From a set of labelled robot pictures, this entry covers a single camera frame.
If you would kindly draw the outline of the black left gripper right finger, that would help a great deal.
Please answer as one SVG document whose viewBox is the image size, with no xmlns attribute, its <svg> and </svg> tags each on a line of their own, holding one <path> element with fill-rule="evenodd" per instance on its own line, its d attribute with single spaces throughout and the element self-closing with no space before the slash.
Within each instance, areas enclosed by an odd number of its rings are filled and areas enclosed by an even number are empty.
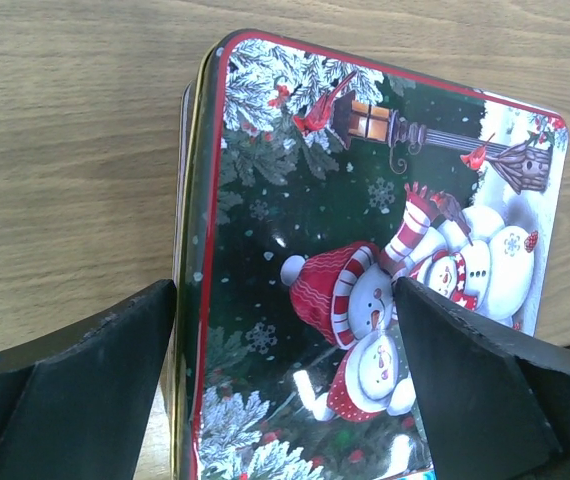
<svg viewBox="0 0 570 480">
<path fill-rule="evenodd" d="M 394 297 L 436 477 L 570 479 L 570 346 L 409 278 Z"/>
</svg>

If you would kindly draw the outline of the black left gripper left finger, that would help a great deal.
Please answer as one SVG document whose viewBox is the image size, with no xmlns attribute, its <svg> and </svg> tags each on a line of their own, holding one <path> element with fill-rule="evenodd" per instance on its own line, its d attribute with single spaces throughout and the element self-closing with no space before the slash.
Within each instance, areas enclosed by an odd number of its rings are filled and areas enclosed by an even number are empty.
<svg viewBox="0 0 570 480">
<path fill-rule="evenodd" d="M 0 479 L 131 479 L 176 310 L 157 281 L 0 351 Z"/>
</svg>

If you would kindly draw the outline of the gold tin lid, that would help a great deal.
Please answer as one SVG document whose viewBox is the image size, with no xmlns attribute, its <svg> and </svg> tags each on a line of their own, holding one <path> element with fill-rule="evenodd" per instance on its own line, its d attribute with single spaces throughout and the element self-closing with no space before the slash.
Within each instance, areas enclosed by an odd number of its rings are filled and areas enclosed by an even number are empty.
<svg viewBox="0 0 570 480">
<path fill-rule="evenodd" d="M 179 479 L 433 479 L 392 287 L 535 331 L 557 113 L 259 30 L 197 78 Z"/>
</svg>

